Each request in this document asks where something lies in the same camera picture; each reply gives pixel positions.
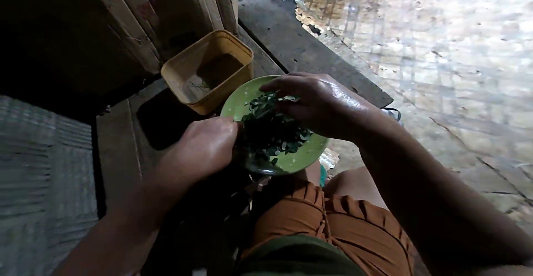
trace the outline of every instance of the wooden floor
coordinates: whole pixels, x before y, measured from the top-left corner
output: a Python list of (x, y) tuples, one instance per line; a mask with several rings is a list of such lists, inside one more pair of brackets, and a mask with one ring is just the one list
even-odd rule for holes
[[(238, 37), (254, 52), (252, 65), (255, 77), (282, 75), (287, 71), (297, 70), (326, 73), (380, 108), (392, 102), (389, 95), (303, 30), (294, 17), (288, 16), (284, 11), (277, 11), (276, 6), (269, 0), (239, 2)], [(111, 107), (109, 112), (98, 116), (98, 152), (108, 208), (130, 193), (143, 177), (150, 177), (150, 171), (179, 140), (192, 121), (206, 117), (209, 115), (200, 116), (181, 104), (163, 79), (151, 83)], [(226, 210), (242, 211), (243, 204), (247, 204), (246, 197), (240, 194), (233, 195), (232, 198), (230, 196), (234, 192), (240, 192), (250, 183), (250, 179), (248, 173), (239, 167), (229, 167), (223, 173), (226, 178), (222, 179), (231, 179), (231, 182), (215, 180), (219, 183), (197, 190), (196, 199), (189, 198), (182, 202), (188, 202), (189, 212), (192, 211), (191, 208), (196, 208), (198, 212), (209, 212), (208, 218), (192, 215), (197, 222), (194, 227), (190, 224), (183, 226), (183, 223), (176, 219), (173, 223), (166, 223), (164, 229), (167, 229), (167, 232), (162, 230), (155, 248), (164, 251), (157, 255), (151, 254), (152, 260), (147, 264), (147, 269), (156, 271), (156, 267), (163, 264), (157, 259), (168, 259), (185, 274), (189, 274), (188, 269), (194, 268), (192, 263), (198, 261), (209, 266), (210, 271), (220, 271), (220, 275), (231, 272), (232, 258), (229, 254), (234, 252), (242, 232), (236, 232), (238, 227), (232, 224), (236, 223), (234, 219), (226, 220), (226, 216), (222, 214), (225, 215)], [(206, 229), (206, 225), (210, 225), (211, 229)], [(183, 252), (201, 247), (203, 243), (198, 243), (195, 233), (201, 236), (206, 232), (213, 233), (210, 238), (218, 242), (218, 249), (222, 250), (222, 253), (216, 255), (216, 252)], [(202, 242), (210, 244), (204, 239), (206, 238), (202, 238)], [(170, 242), (178, 241), (182, 249), (169, 245)], [(169, 253), (179, 253), (181, 257), (170, 259), (162, 256), (162, 253), (167, 256)], [(212, 263), (210, 259), (217, 256), (224, 260), (215, 260)]]

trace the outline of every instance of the plastic container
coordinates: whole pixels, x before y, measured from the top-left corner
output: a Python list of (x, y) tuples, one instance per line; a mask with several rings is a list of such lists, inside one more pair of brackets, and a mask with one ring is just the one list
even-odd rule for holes
[(207, 115), (253, 78), (253, 58), (234, 35), (216, 30), (168, 60), (161, 75), (181, 103)]

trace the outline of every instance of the wooden board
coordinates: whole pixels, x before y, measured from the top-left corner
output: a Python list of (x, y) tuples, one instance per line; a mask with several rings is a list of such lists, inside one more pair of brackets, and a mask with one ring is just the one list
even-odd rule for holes
[(109, 209), (141, 180), (128, 99), (97, 116), (97, 133), (105, 204)]
[(270, 58), (270, 56), (259, 45), (250, 38), (250, 35), (239, 26), (237, 37), (254, 52), (252, 68), (254, 69), (254, 78), (265, 75), (283, 75), (283, 70)]
[(135, 134), (135, 141), (137, 143), (139, 165), (142, 176), (145, 176), (156, 166), (156, 164), (159, 162), (159, 159), (165, 154), (166, 150), (157, 150), (150, 145), (150, 141), (141, 127), (138, 111), (145, 102), (149, 101), (167, 88), (168, 86), (165, 80), (158, 79), (146, 88), (140, 90), (137, 94), (128, 98), (132, 113), (133, 131)]
[(232, 0), (217, 0), (217, 6), (224, 29), (232, 34), (236, 34), (237, 15), (233, 10)]
[(329, 74), (379, 108), (392, 98), (270, 0), (239, 0), (239, 21), (287, 71)]

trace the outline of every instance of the wooden plank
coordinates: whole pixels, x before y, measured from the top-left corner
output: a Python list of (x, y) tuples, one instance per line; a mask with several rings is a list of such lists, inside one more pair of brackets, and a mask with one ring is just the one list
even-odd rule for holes
[(97, 116), (98, 153), (105, 187), (105, 204), (113, 206), (141, 179), (128, 100)]
[(329, 74), (379, 108), (392, 98), (270, 0), (239, 0), (239, 20), (288, 71)]
[(140, 90), (137, 94), (128, 98), (132, 113), (133, 131), (135, 133), (137, 152), (139, 153), (139, 166), (142, 176), (145, 176), (148, 172), (155, 168), (156, 164), (159, 162), (159, 159), (163, 157), (166, 151), (156, 150), (150, 145), (147, 136), (142, 130), (137, 113), (145, 102), (167, 88), (168, 86), (165, 80), (158, 79), (157, 81), (148, 85), (146, 88)]
[(270, 56), (255, 42), (246, 31), (239, 26), (237, 37), (254, 52), (252, 67), (254, 78), (264, 75), (283, 75), (283, 70), (270, 58)]
[(142, 176), (176, 143), (190, 123), (209, 118), (179, 102), (159, 79), (129, 98)]
[(224, 29), (232, 34), (237, 33), (237, 16), (233, 10), (231, 0), (217, 0), (218, 12)]

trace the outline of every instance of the orange shorts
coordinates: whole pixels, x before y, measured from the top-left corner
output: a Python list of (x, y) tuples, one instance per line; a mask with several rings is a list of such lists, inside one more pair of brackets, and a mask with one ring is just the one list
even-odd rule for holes
[(254, 195), (250, 247), (306, 234), (343, 251), (368, 275), (412, 275), (414, 249), (390, 211), (350, 196), (325, 198), (320, 187), (292, 177), (270, 180)]

